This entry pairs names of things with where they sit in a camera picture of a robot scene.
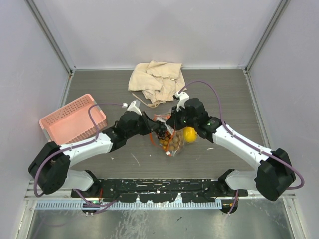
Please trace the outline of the fake black grape bunch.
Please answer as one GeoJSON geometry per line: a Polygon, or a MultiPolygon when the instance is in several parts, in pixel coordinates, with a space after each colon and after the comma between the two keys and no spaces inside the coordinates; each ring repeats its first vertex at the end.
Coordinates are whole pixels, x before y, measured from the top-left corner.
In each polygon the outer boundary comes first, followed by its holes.
{"type": "Polygon", "coordinates": [[[158,138],[165,139],[166,138],[167,128],[164,124],[161,124],[156,130],[155,134],[158,138]]]}

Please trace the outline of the clear zip top bag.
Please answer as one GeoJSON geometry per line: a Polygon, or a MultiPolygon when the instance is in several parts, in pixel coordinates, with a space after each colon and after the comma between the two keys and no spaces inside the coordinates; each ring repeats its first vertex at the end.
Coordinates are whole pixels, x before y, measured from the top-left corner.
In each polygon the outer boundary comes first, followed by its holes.
{"type": "Polygon", "coordinates": [[[166,124],[170,113],[154,115],[153,120],[163,123],[165,129],[153,132],[149,135],[150,142],[156,148],[160,148],[169,157],[176,156],[184,146],[198,141],[198,134],[194,128],[186,127],[176,130],[166,124]]]}

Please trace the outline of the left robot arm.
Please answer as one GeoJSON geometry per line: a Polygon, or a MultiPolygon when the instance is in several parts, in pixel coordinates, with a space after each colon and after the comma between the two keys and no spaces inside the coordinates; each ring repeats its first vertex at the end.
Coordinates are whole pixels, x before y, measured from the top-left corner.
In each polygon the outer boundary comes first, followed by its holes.
{"type": "Polygon", "coordinates": [[[57,145],[54,141],[47,143],[28,168],[34,178],[35,196],[50,195],[59,189],[97,196],[102,188],[97,177],[89,170],[75,171],[72,167],[96,155],[118,150],[136,135],[150,133],[165,136],[165,124],[152,120],[145,112],[127,111],[112,127],[95,137],[65,145],[57,145]]]}

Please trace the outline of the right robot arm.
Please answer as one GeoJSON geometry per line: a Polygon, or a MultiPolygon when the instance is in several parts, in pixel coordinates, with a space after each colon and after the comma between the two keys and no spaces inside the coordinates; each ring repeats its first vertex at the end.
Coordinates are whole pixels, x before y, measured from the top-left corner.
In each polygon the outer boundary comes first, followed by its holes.
{"type": "Polygon", "coordinates": [[[295,181],[287,152],[271,150],[238,134],[221,119],[212,117],[198,98],[176,97],[167,125],[175,130],[191,127],[197,135],[234,153],[251,167],[251,171],[228,170],[220,178],[219,192],[230,196],[236,190],[258,191],[276,201],[295,181]]]}

